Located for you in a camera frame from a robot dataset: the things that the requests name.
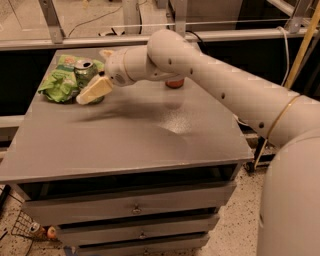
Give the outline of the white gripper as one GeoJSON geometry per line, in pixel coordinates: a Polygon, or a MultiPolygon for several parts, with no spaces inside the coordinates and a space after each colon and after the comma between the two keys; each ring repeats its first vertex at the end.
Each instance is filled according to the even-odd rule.
{"type": "Polygon", "coordinates": [[[127,49],[101,50],[99,52],[105,59],[105,73],[109,78],[100,75],[94,76],[76,97],[78,104],[86,105],[109,94],[113,90],[113,84],[120,87],[134,84],[125,68],[126,51],[127,49]]]}

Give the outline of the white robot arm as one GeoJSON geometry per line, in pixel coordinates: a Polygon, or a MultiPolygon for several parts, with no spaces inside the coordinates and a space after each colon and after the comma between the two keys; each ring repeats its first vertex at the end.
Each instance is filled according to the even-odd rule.
{"type": "Polygon", "coordinates": [[[187,77],[279,151],[261,196],[257,256],[320,256],[320,102],[203,54],[172,30],[141,47],[105,51],[105,74],[77,97],[113,86],[187,77]]]}

